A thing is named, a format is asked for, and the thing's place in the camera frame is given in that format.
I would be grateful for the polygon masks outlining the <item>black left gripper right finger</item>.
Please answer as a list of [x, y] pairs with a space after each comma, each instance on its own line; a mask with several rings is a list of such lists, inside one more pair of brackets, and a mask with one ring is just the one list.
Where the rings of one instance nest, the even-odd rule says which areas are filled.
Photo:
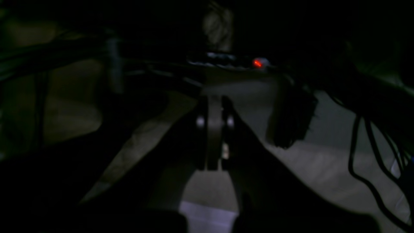
[[222, 168], [239, 205], [233, 233], [379, 233], [377, 221], [325, 200], [272, 154], [223, 96]]

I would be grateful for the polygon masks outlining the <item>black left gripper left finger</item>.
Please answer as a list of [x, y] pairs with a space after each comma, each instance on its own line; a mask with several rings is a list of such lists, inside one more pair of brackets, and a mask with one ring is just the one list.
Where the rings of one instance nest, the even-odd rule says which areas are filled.
[[114, 186], [79, 205], [81, 233], [186, 233], [178, 208], [196, 170], [215, 170], [215, 97], [203, 96]]

